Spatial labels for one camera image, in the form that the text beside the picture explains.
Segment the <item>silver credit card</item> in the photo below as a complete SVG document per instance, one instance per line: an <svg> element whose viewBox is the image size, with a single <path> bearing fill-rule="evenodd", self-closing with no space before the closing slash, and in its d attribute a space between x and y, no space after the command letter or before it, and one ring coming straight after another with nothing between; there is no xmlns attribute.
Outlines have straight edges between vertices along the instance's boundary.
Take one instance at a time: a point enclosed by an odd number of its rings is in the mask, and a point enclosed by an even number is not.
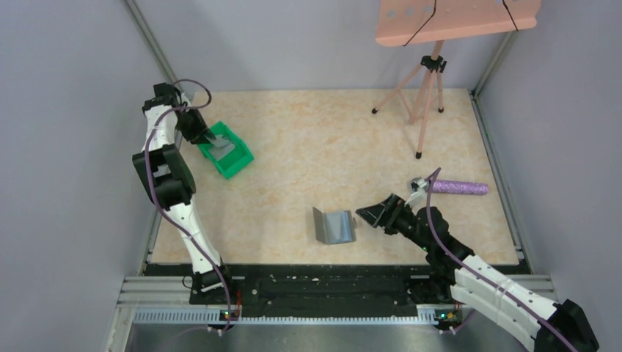
<svg viewBox="0 0 622 352"><path fill-rule="evenodd" d="M234 149L235 145L233 143L229 143L229 145L224 148L215 148L211 146L208 152L215 161L220 161L229 155Z"/></svg>

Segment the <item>grey card holder wallet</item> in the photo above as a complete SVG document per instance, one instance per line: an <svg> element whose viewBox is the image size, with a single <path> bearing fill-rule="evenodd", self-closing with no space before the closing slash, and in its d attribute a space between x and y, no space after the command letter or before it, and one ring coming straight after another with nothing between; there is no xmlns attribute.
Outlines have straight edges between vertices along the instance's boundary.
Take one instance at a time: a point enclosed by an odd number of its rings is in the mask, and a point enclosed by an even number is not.
<svg viewBox="0 0 622 352"><path fill-rule="evenodd" d="M325 213L313 207L312 216L318 242L337 245L356 241L356 222L350 210Z"/></svg>

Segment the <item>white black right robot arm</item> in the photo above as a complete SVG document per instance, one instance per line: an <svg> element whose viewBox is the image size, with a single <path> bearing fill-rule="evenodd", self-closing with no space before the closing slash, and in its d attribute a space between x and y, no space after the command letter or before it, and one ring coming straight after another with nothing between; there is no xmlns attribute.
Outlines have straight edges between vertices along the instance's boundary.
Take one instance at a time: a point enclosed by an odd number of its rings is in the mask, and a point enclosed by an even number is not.
<svg viewBox="0 0 622 352"><path fill-rule="evenodd" d="M600 344L580 305L525 288L450 234L440 210L414 211L396 194L356 210L387 235L401 234L426 253L431 278L449 299L466 304L514 337L526 351L597 351Z"/></svg>

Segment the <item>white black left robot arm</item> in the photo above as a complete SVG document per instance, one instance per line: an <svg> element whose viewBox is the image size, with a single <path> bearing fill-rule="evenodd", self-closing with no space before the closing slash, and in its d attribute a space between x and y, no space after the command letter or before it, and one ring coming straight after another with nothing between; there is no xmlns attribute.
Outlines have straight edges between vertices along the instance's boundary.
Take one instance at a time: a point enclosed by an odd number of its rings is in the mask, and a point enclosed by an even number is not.
<svg viewBox="0 0 622 352"><path fill-rule="evenodd" d="M154 98L142 107L147 120L146 140L132 163L151 202L180 233L191 258L193 290L208 292L226 287L222 258L205 234L194 202L196 184L175 136L181 133L191 144L214 147L219 157L231 152L234 145L210 130L199 109L190 106L175 85L160 83L153 89Z"/></svg>

